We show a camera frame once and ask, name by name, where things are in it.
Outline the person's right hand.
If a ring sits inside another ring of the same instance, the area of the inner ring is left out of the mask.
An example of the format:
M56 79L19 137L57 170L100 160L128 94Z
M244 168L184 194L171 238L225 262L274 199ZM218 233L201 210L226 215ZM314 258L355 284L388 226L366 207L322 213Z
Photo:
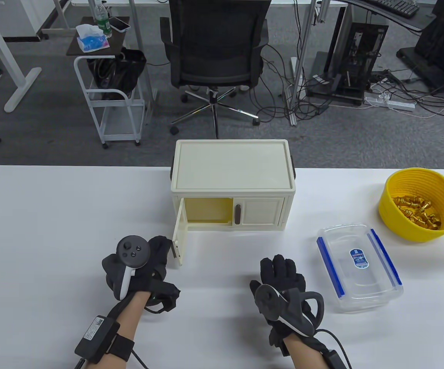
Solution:
M251 281L255 304L271 326L269 342L290 355L285 339L292 334L308 348L321 354L328 349L315 332L324 317L324 299L319 293L306 291L306 280L297 273L293 260L278 254L260 262L261 282Z

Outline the person's left hand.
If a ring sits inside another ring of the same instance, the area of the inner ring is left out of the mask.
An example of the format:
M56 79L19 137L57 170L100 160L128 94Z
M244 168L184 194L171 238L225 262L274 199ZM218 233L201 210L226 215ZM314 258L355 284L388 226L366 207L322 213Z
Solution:
M123 301L136 292L148 292L147 311L160 314L174 309L180 290L165 281L167 255L172 245L164 236L149 241L136 235L121 239L116 252L102 260L106 284L114 298Z

